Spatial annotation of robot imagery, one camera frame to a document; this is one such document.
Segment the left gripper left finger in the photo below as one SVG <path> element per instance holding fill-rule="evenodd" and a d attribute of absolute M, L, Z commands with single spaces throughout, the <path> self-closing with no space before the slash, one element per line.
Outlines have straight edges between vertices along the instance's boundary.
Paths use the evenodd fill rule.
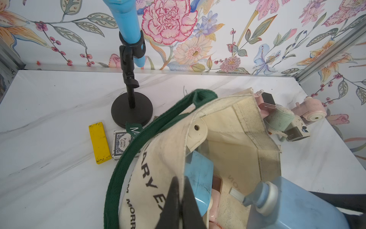
<path fill-rule="evenodd" d="M 178 229 L 180 219 L 179 182 L 173 177 L 156 229 Z"/>

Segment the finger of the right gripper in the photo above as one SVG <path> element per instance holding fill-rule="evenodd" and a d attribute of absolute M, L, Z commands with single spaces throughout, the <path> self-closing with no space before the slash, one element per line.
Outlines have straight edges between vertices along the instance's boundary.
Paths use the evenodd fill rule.
<path fill-rule="evenodd" d="M 312 191 L 310 193 L 335 207 L 362 213 L 366 212 L 365 194 L 327 194 Z"/>

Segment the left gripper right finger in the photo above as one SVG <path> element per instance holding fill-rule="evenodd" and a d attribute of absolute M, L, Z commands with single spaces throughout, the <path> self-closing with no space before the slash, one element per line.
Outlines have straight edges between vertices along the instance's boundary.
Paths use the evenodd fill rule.
<path fill-rule="evenodd" d="M 182 220 L 183 229 L 206 229 L 188 177 L 185 177 L 182 199 Z"/>

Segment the light blue pencil sharpener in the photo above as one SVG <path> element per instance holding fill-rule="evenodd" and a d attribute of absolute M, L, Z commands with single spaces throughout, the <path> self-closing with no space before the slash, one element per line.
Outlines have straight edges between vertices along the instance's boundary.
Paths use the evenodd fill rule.
<path fill-rule="evenodd" d="M 206 214 L 211 201 L 213 166 L 211 160 L 197 151 L 186 157 L 185 176 L 189 178 L 201 216 Z"/>

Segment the blue cube pencil sharpener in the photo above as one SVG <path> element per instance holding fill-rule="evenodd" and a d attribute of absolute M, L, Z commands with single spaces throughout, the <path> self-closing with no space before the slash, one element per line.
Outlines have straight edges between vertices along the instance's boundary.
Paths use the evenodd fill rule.
<path fill-rule="evenodd" d="M 283 177 L 259 182 L 248 195 L 230 195 L 250 206 L 248 229 L 348 229 L 345 215 L 330 203 Z"/>

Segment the cream green tote bag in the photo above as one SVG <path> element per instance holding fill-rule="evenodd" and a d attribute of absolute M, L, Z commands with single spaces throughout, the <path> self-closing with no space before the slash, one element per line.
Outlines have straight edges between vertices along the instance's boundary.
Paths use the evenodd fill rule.
<path fill-rule="evenodd" d="M 197 89 L 156 118 L 127 147 L 109 183 L 104 206 L 106 229 L 153 229 L 165 206 L 173 177 L 182 204 L 189 127 L 202 118 L 208 136 L 201 144 L 223 180 L 213 226 L 244 229 L 249 211 L 229 190 L 247 195 L 259 182 L 281 175 L 280 149 L 268 135 L 252 89 L 218 98 Z"/>

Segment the pink round pencil sharpener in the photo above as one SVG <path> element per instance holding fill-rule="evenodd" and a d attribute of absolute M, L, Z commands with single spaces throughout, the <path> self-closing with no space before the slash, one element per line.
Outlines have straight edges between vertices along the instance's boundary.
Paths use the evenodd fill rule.
<path fill-rule="evenodd" d="M 292 112 L 300 116 L 306 125 L 315 123 L 327 116 L 321 101 L 309 96 L 301 104 L 296 102 L 296 106 L 292 109 Z"/>

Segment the mint green pencil sharpener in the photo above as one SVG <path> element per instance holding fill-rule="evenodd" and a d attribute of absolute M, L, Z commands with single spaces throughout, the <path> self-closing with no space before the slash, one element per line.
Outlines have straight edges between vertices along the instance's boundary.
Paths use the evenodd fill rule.
<path fill-rule="evenodd" d="M 276 106 L 275 110 L 264 119 L 264 122 L 269 134 L 276 134 L 280 136 L 280 139 L 285 139 L 288 137 L 285 130 L 294 118 L 293 111 L 283 106 Z"/>

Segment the small pink pencil sharpener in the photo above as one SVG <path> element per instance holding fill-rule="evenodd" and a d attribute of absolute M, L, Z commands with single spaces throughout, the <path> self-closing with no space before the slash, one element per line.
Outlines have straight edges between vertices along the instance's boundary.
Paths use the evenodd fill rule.
<path fill-rule="evenodd" d="M 260 114 L 263 119 L 276 110 L 276 104 L 271 94 L 260 90 L 254 94 L 254 98 L 260 109 Z"/>

